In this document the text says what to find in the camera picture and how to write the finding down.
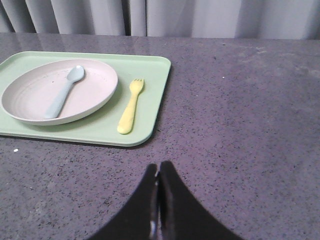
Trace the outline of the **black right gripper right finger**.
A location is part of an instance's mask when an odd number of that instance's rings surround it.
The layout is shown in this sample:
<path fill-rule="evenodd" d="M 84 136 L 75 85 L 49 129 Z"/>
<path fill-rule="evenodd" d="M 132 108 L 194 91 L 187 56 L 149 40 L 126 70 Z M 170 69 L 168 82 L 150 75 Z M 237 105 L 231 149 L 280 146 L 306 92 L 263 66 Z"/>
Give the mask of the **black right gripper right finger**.
<path fill-rule="evenodd" d="M 240 240 L 193 196 L 170 161 L 159 170 L 159 205 L 164 240 Z"/>

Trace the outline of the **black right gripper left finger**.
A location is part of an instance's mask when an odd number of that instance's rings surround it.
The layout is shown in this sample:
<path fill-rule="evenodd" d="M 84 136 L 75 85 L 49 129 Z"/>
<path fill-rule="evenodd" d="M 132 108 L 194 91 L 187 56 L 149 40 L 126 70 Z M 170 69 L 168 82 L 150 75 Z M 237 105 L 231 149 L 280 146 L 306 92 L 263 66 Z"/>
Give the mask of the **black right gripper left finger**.
<path fill-rule="evenodd" d="M 158 238 L 157 174 L 157 165 L 149 164 L 126 204 L 90 239 L 156 240 Z"/>

